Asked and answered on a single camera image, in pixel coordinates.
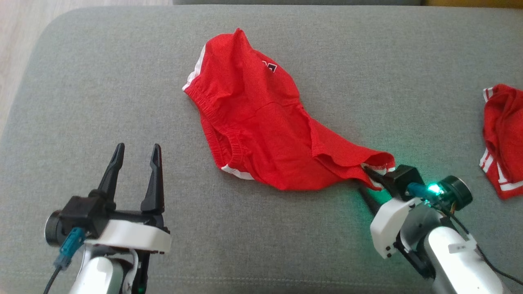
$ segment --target folded red clothing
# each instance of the folded red clothing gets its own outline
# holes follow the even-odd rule
[[[483,90],[486,150],[480,166],[500,198],[523,194],[523,91],[498,84]]]
[[[355,145],[312,119],[292,77],[254,50],[245,33],[212,38],[183,90],[200,111],[216,165],[281,190],[318,190],[359,179],[362,165],[394,169],[387,152]]]

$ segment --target red shorts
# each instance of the red shorts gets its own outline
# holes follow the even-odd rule
[[[359,179],[378,190],[362,165],[394,169],[391,154],[352,144],[311,118],[292,77],[240,29],[207,42],[183,90],[200,110],[216,165],[239,178],[281,190]]]

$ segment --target robotic arm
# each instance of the robotic arm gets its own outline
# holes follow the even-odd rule
[[[169,252],[170,232],[162,216],[161,148],[154,146],[151,178],[140,211],[116,210],[114,197],[124,150],[124,144],[118,144],[98,189],[88,197],[71,197],[62,210],[53,212],[47,220],[44,236],[49,245],[61,246],[61,255],[44,293],[58,272],[68,267],[76,251],[69,250],[71,243],[78,248],[83,242],[84,256],[70,294],[144,294],[150,255]],[[60,260],[63,255],[68,260]]]
[[[367,167],[365,171],[392,196],[380,205],[364,187],[359,189],[374,215],[370,231],[383,258],[400,252],[422,277],[434,280],[436,294],[510,293],[454,216],[472,202],[462,180],[448,176],[426,186],[417,169],[406,165],[383,176]],[[467,241],[451,219],[464,229]]]

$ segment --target green light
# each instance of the green light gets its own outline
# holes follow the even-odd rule
[[[433,192],[436,195],[440,195],[443,192],[443,190],[441,189],[441,187],[438,184],[429,185],[427,187],[427,190]]]

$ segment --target gray ottoman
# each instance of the gray ottoman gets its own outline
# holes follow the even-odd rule
[[[523,88],[523,11],[378,6],[174,6],[75,10],[36,45],[0,143],[0,289],[39,293],[58,250],[43,225],[98,185],[118,142],[119,209],[137,209],[163,150],[170,254],[148,293],[426,293],[399,254],[372,246],[353,183],[281,192],[216,168],[181,91],[200,50],[245,30],[293,77],[306,110],[343,137],[471,187],[459,217],[491,261],[523,273],[523,199],[501,201],[478,166],[481,90]],[[52,292],[67,292],[79,256]],[[507,281],[514,293],[522,288]]]

